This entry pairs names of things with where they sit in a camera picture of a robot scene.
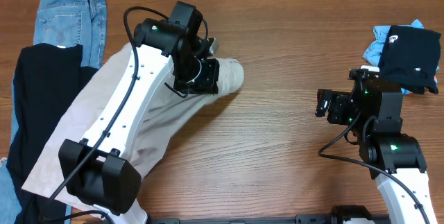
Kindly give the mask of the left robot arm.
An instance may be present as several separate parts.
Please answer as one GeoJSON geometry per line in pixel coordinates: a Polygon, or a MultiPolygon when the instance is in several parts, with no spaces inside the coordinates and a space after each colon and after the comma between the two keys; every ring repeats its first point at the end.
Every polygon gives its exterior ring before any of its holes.
{"type": "Polygon", "coordinates": [[[186,98],[218,92],[218,44],[199,37],[205,24],[195,6],[179,1],[169,16],[158,13],[128,29],[131,56],[105,109],[80,140],[63,141],[60,186],[89,205],[102,223],[149,221],[137,202],[142,177],[130,156],[155,93],[166,88],[186,98]]]}

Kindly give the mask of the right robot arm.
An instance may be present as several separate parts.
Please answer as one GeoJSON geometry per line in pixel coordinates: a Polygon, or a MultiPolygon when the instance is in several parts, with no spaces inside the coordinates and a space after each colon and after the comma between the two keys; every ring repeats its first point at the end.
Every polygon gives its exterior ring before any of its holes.
{"type": "Polygon", "coordinates": [[[345,126],[338,138],[353,134],[360,158],[327,154],[337,139],[322,147],[318,155],[369,169],[390,223],[436,223],[422,149],[417,139],[402,133],[401,87],[366,66],[350,70],[349,79],[354,83],[351,92],[318,90],[315,115],[345,126]]]}

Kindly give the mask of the beige khaki shorts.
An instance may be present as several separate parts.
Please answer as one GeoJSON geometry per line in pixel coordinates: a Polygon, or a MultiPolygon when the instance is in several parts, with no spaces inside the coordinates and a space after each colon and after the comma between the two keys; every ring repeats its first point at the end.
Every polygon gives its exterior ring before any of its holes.
{"type": "MultiPolygon", "coordinates": [[[[78,141],[102,113],[130,59],[126,44],[96,72],[59,120],[22,189],[49,197],[63,181],[58,150],[65,139],[78,141]]],[[[157,90],[148,116],[139,126],[130,163],[146,176],[163,158],[170,139],[203,106],[236,92],[244,81],[244,68],[236,59],[219,59],[218,94],[180,98],[170,89],[157,90]]]]}

